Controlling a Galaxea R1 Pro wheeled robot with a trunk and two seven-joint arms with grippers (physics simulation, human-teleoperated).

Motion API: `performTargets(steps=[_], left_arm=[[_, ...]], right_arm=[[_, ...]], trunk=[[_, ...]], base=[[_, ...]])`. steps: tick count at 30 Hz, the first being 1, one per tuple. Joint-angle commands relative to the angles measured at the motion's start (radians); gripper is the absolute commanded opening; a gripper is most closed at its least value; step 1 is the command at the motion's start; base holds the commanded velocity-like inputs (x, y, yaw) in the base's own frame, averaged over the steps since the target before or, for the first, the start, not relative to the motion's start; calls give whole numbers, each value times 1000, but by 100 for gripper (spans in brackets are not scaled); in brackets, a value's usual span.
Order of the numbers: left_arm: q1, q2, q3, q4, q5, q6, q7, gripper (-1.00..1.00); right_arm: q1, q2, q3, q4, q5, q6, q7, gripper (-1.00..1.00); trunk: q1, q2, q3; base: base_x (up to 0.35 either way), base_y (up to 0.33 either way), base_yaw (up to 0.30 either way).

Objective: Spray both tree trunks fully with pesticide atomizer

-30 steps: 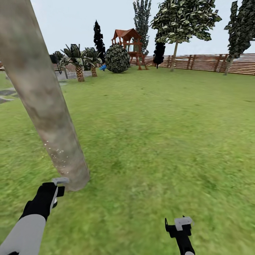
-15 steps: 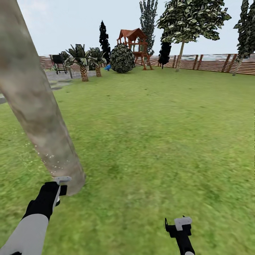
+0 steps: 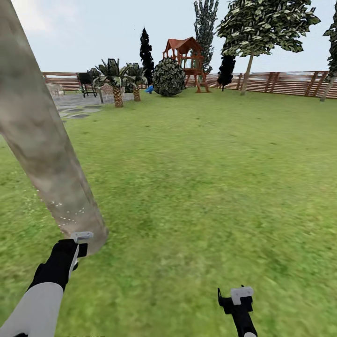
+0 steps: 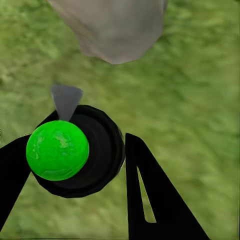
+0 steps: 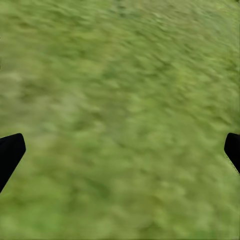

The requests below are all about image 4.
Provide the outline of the pesticide atomizer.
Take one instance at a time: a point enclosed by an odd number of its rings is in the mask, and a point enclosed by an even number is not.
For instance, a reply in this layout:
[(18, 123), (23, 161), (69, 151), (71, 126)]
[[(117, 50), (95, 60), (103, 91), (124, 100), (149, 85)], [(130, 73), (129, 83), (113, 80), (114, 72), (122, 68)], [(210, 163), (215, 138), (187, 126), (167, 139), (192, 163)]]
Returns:
[(56, 110), (30, 135), (26, 160), (40, 185), (67, 199), (101, 191), (126, 160), (122, 133), (102, 110), (80, 105), (72, 85), (50, 88)]

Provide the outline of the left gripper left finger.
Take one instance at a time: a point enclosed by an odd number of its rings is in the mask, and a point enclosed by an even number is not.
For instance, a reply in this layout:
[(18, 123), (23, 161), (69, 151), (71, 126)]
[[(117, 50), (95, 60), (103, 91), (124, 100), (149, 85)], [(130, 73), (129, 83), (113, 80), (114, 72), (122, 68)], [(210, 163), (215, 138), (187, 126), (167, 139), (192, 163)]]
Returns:
[(32, 171), (26, 155), (30, 136), (0, 148), (0, 232)]

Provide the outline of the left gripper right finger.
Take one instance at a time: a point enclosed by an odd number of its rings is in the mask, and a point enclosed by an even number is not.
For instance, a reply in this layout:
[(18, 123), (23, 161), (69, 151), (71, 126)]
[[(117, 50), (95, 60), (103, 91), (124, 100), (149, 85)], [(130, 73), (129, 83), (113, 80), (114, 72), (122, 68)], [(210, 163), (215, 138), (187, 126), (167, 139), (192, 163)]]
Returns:
[[(129, 240), (210, 240), (144, 141), (125, 137)], [(145, 220), (137, 167), (156, 223)]]

